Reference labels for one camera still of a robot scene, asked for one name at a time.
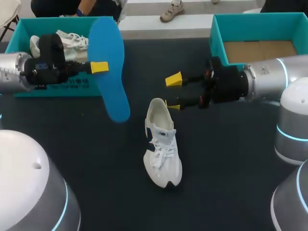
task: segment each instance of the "white sneaker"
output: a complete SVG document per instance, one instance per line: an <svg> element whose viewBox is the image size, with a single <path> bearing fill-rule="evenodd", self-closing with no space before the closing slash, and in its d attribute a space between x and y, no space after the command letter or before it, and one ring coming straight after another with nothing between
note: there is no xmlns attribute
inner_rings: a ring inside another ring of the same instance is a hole
<svg viewBox="0 0 308 231"><path fill-rule="evenodd" d="M60 36L63 43L65 60L76 61L79 63L88 61L88 38L79 36L74 33L67 34L61 30L58 30L56 33ZM33 35L30 38L30 50L34 58L38 58L40 56L38 42L38 36Z"/></svg>
<svg viewBox="0 0 308 231"><path fill-rule="evenodd" d="M176 130L162 99L153 99L145 120L148 148L143 162L155 184L165 188L177 186L182 178L182 163L178 154Z"/></svg>

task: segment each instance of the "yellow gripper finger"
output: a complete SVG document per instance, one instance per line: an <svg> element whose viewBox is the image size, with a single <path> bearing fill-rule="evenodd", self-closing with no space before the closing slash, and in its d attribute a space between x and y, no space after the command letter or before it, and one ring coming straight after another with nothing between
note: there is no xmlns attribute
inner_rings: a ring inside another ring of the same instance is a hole
<svg viewBox="0 0 308 231"><path fill-rule="evenodd" d="M176 73L175 75L172 75L168 78L166 78L166 86L172 87L172 86L182 86L182 74L181 71Z"/></svg>
<svg viewBox="0 0 308 231"><path fill-rule="evenodd" d="M109 71L108 62L91 62L92 74Z"/></svg>
<svg viewBox="0 0 308 231"><path fill-rule="evenodd" d="M173 109L177 109L177 110L180 110L180 105L171 105L171 106L168 106L167 104L167 100L165 100L165 104L168 108L173 108Z"/></svg>

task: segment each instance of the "cardboard bottom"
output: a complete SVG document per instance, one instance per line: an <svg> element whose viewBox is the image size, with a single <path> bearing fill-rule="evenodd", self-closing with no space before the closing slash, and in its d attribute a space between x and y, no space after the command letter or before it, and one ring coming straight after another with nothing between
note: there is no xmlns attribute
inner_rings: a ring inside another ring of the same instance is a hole
<svg viewBox="0 0 308 231"><path fill-rule="evenodd" d="M297 55L292 41L224 42L230 64L249 63Z"/></svg>

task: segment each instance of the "shoelace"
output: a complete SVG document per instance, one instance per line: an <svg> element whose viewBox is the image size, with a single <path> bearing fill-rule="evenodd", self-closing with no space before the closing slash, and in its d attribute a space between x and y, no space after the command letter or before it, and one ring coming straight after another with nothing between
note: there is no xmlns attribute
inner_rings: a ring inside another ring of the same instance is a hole
<svg viewBox="0 0 308 231"><path fill-rule="evenodd" d="M72 41L77 41L74 45L68 45L68 48L79 47L80 50L86 50L89 46L89 39L75 33L69 33L68 37L72 37Z"/></svg>
<svg viewBox="0 0 308 231"><path fill-rule="evenodd" d="M168 13L172 13L174 11L174 7L175 5L174 4L171 4L168 8Z"/></svg>
<svg viewBox="0 0 308 231"><path fill-rule="evenodd" d="M163 162L166 158L174 156L174 139L172 140L170 145L162 144L156 138L153 138L151 142L156 150L156 152L154 153L154 159L151 162L151 166L156 169L159 169L163 165Z"/></svg>

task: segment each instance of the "shoe tongue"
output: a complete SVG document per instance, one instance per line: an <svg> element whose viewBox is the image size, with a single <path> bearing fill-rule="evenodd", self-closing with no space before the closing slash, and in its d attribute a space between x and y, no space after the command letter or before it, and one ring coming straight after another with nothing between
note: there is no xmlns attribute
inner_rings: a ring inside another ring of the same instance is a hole
<svg viewBox="0 0 308 231"><path fill-rule="evenodd" d="M175 136L176 130L171 131L162 129L153 124L153 137L156 138L160 143L168 145L171 143L173 137Z"/></svg>

